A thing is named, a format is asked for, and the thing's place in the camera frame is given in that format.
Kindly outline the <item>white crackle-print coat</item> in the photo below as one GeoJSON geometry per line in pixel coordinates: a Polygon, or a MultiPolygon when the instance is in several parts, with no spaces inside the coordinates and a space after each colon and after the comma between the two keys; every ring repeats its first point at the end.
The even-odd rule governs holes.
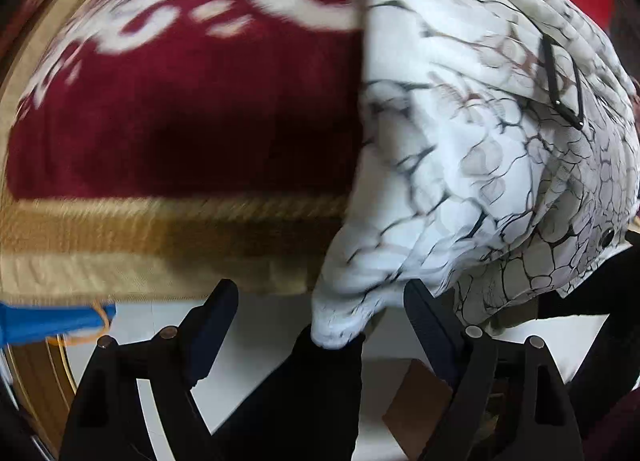
{"type": "Polygon", "coordinates": [[[340,348],[408,280],[479,325],[572,293],[638,210],[634,85],[570,0],[364,0],[363,145],[312,295],[340,348]]]}

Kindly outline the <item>floral red plush blanket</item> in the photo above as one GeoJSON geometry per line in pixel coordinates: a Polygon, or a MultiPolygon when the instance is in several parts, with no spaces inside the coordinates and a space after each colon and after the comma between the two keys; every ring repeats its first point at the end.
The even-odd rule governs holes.
{"type": "Polygon", "coordinates": [[[311,290],[362,129],[360,0],[52,0],[1,82],[1,299],[311,290]]]}

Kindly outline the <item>yellow blue toy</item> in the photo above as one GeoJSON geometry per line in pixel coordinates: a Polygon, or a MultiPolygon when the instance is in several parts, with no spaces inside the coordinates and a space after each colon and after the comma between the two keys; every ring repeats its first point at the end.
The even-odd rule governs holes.
{"type": "Polygon", "coordinates": [[[1,347],[25,345],[80,330],[98,330],[116,315],[114,304],[11,306],[1,304],[1,347]]]}

